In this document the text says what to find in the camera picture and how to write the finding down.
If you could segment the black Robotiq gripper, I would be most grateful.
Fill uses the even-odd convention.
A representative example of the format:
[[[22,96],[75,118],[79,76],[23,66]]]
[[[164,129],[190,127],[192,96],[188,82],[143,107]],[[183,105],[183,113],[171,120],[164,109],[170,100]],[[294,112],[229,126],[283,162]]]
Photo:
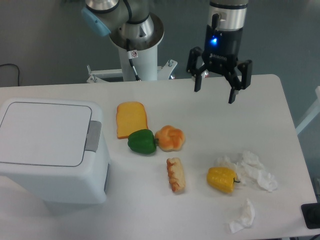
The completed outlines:
[[[198,92],[202,85],[202,74],[209,72],[223,75],[231,89],[228,103],[236,100],[240,90],[251,84],[253,61],[238,61],[238,53],[242,39],[242,29],[233,31],[216,30],[206,27],[204,50],[196,46],[189,51],[186,71],[195,79],[194,91]],[[197,67],[198,58],[202,65]]]

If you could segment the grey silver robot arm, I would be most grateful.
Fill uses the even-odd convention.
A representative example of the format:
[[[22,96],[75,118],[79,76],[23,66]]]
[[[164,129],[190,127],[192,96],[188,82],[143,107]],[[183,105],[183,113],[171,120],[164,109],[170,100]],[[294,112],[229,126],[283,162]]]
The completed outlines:
[[[194,91],[201,89],[205,72],[225,77],[233,103],[240,90],[251,83],[253,63],[240,61],[246,0],[212,0],[209,2],[204,47],[189,51],[186,71],[195,80]],[[150,12],[146,0],[88,0],[81,11],[89,27],[99,36],[109,36],[118,48],[125,81],[168,79],[176,62],[158,68],[158,45],[164,36],[162,21]]]

